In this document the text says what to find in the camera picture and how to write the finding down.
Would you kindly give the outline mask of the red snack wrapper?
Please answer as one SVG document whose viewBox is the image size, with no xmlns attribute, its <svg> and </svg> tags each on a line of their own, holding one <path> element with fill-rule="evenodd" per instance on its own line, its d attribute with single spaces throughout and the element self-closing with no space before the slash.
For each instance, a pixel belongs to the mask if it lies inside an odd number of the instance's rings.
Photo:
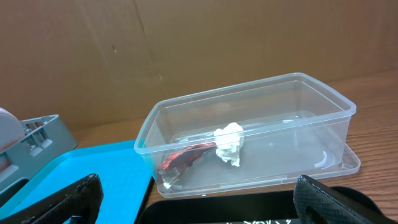
<svg viewBox="0 0 398 224">
<path fill-rule="evenodd" d="M 166 189 L 171 188 L 172 184 L 181 178 L 196 160 L 214 148 L 216 148 L 216 143 L 208 142 L 187 146 L 171 154 L 156 167 L 158 184 Z"/>
</svg>

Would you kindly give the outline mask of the white tissue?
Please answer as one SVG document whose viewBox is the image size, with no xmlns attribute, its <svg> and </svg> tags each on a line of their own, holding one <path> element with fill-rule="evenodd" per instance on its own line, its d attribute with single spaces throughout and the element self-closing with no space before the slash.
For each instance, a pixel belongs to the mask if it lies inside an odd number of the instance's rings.
<svg viewBox="0 0 398 224">
<path fill-rule="evenodd" d="M 213 133 L 216 143 L 216 155 L 223 162 L 230 162 L 232 166 L 240 166 L 240 149 L 244 138 L 240 136 L 243 128 L 238 123 L 229 123 L 223 129 L 216 129 Z"/>
</svg>

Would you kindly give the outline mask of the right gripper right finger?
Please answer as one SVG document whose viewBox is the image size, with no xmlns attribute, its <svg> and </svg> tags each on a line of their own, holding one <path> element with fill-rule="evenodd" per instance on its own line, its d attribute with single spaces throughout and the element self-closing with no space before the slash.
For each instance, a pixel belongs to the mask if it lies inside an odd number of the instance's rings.
<svg viewBox="0 0 398 224">
<path fill-rule="evenodd" d="M 293 201 L 302 223 L 397 223 L 307 175 L 297 178 Z"/>
</svg>

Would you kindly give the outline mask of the white round plate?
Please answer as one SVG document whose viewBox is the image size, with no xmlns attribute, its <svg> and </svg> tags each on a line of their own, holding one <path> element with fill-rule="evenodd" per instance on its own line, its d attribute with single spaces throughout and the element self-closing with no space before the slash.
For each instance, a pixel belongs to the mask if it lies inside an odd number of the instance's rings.
<svg viewBox="0 0 398 224">
<path fill-rule="evenodd" d="M 18 142 L 25 136 L 20 121 L 10 112 L 1 108 L 1 151 Z"/>
</svg>

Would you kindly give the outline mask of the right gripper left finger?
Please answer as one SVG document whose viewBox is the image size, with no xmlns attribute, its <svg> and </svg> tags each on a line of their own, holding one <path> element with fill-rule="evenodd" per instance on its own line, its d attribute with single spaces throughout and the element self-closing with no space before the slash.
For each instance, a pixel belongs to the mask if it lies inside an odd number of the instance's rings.
<svg viewBox="0 0 398 224">
<path fill-rule="evenodd" d="M 95 224 L 103 197 L 99 175 L 90 174 L 3 218 L 1 224 Z"/>
</svg>

